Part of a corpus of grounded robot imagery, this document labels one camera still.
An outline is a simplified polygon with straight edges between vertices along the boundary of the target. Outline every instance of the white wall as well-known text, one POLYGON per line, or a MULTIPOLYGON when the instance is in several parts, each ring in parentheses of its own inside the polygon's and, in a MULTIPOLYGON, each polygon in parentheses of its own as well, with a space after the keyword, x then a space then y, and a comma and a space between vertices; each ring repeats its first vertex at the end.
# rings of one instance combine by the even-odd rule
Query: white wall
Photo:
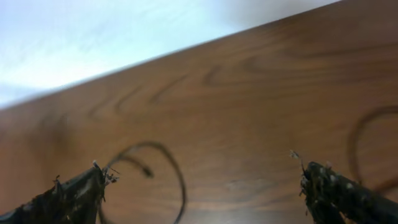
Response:
POLYGON ((336 0, 1 0, 0 108, 336 0))

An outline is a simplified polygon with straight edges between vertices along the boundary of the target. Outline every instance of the wooden table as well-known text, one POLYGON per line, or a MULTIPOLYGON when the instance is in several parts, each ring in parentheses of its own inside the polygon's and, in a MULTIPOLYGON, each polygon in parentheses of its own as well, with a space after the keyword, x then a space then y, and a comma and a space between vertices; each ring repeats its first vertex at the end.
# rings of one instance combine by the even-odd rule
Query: wooden table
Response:
MULTIPOLYGON (((350 129, 398 102, 397 8, 338 2, 2 111, 0 211, 51 188, 58 174, 67 180, 151 139, 170 148, 186 178, 182 223, 311 223, 289 150, 350 177, 350 129)), ((398 174, 397 133, 396 116, 365 131, 368 186, 398 174)), ((116 223, 171 223, 175 174, 155 151, 137 156, 155 178, 119 165, 106 213, 116 223)))

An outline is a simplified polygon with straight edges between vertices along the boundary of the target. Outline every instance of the black cable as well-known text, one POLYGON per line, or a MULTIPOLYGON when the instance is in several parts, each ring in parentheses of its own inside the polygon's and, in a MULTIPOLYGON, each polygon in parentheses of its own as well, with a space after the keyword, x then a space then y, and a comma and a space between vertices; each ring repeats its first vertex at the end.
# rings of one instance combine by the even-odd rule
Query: black cable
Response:
MULTIPOLYGON (((148 177, 152 177, 153 173, 152 171, 145 165, 143 165, 142 163, 140 163, 139 161, 137 161, 135 158, 132 157, 128 157, 126 156, 126 154, 130 153, 130 152, 135 152, 138 151, 140 149, 142 149, 143 147, 152 147, 154 149, 159 150, 165 157, 166 159, 171 163, 172 167, 174 168, 174 171, 177 175, 178 178, 178 182, 180 184, 180 188, 181 188, 181 197, 182 197, 182 204, 180 207, 180 211, 174 221, 174 224, 178 224, 182 218, 182 215, 184 214, 185 211, 185 207, 187 204, 187 188, 185 186, 185 181, 182 175, 182 172, 177 164, 177 162, 175 161, 175 159, 173 158, 173 156, 171 155, 171 153, 167 150, 167 148, 162 145, 159 142, 154 142, 154 141, 145 141, 145 142, 140 142, 139 144, 136 144, 135 146, 131 146, 126 148, 125 150, 121 151, 117 156, 115 156, 109 163, 108 165, 106 165, 104 167, 104 169, 110 169, 110 167, 119 162, 119 161, 129 161, 134 163, 135 165, 137 165, 138 167, 142 168, 142 170, 144 171, 144 173, 148 176, 148 177)), ((98 215, 99 215, 99 220, 102 224, 110 224, 109 221, 106 220, 104 213, 102 211, 102 207, 101 204, 99 205, 98 208, 98 215)))
POLYGON ((388 115, 388 114, 398 114, 398 106, 383 106, 380 108, 376 108, 366 115, 364 115, 355 125, 352 132, 348 136, 348 148, 347 148, 347 156, 348 156, 348 164, 349 169, 356 181, 360 184, 363 184, 363 177, 359 170, 358 165, 358 142, 363 133, 366 129, 366 126, 381 116, 388 115))

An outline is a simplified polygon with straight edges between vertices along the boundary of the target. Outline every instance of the wooden surface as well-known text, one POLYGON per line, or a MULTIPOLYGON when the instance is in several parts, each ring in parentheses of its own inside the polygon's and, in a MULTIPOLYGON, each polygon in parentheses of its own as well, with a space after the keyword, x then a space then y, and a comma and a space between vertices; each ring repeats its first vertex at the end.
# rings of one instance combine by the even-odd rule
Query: wooden surface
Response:
MULTIPOLYGON (((398 102, 397 8, 338 2, 2 111, 0 211, 151 139, 186 178, 182 223, 311 223, 289 150, 350 177, 352 125, 398 102)), ((365 131, 368 186, 398 174, 397 133, 394 116, 365 131)), ((116 223, 171 223, 180 205, 172 169, 154 151, 137 156, 155 178, 120 165, 106 212, 116 223)))

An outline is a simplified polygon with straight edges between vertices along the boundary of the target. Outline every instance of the black wire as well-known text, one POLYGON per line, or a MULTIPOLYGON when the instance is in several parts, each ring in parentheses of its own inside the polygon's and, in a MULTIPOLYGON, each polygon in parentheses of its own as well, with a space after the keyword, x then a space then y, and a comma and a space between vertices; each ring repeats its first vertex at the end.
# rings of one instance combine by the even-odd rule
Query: black wire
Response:
POLYGON ((366 129, 366 126, 370 122, 388 114, 398 114, 398 106, 383 106, 370 111, 356 123, 352 132, 348 136, 347 156, 349 169, 354 176, 354 179, 360 184, 363 184, 363 177, 361 175, 358 165, 357 151, 359 139, 362 136, 363 131, 366 129))
MULTIPOLYGON (((142 170, 144 171, 144 173, 147 176, 149 176, 149 177, 153 176, 152 171, 147 166, 138 162, 135 158, 126 156, 126 154, 128 154, 130 152, 138 151, 138 150, 142 149, 143 147, 152 147, 154 149, 159 150, 166 157, 166 159, 171 163, 172 167, 174 168, 174 171, 178 178, 178 182, 180 184, 181 197, 182 197, 180 211, 174 221, 174 224, 178 224, 184 214, 185 207, 187 204, 187 188, 185 186, 185 181, 184 181, 182 172, 181 172, 177 162, 175 161, 175 159, 173 158, 171 153, 167 150, 167 148, 163 144, 161 144, 159 142, 154 142, 154 141, 144 141, 144 142, 140 142, 140 143, 136 144, 135 146, 128 147, 125 150, 121 151, 117 156, 115 156, 108 163, 108 165, 106 165, 106 167, 104 167, 104 169, 109 169, 113 164, 115 164, 119 161, 129 161, 129 162, 134 163, 135 165, 138 165, 140 168, 142 168, 142 170)), ((110 224, 110 222, 107 221, 105 218, 105 215, 102 211, 101 204, 99 205, 99 208, 98 208, 98 215, 99 215, 99 220, 102 224, 110 224)))

